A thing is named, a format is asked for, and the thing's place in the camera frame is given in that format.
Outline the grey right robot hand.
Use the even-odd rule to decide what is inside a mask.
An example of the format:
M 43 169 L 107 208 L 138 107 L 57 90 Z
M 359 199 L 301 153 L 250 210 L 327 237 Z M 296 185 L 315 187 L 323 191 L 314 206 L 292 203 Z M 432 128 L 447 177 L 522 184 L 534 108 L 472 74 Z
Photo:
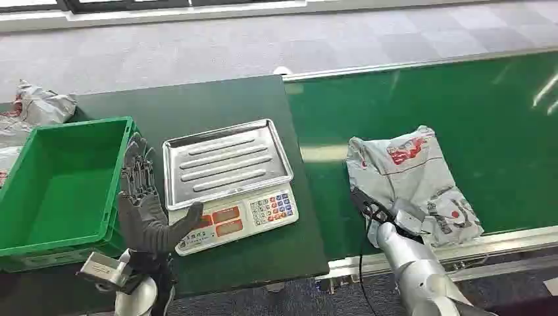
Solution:
M 351 200 L 362 216 L 369 220 L 379 224 L 395 223 L 395 218 L 387 207 L 356 186 L 351 190 Z

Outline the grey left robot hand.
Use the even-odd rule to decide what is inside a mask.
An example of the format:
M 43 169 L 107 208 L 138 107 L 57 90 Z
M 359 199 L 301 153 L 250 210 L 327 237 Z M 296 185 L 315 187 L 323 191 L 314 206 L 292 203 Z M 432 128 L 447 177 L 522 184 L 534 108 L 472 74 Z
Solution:
M 201 221 L 204 205 L 193 203 L 182 217 L 170 224 L 153 172 L 153 148 L 139 132 L 126 145 L 120 172 L 118 219 L 129 250 L 153 255 L 170 254 Z

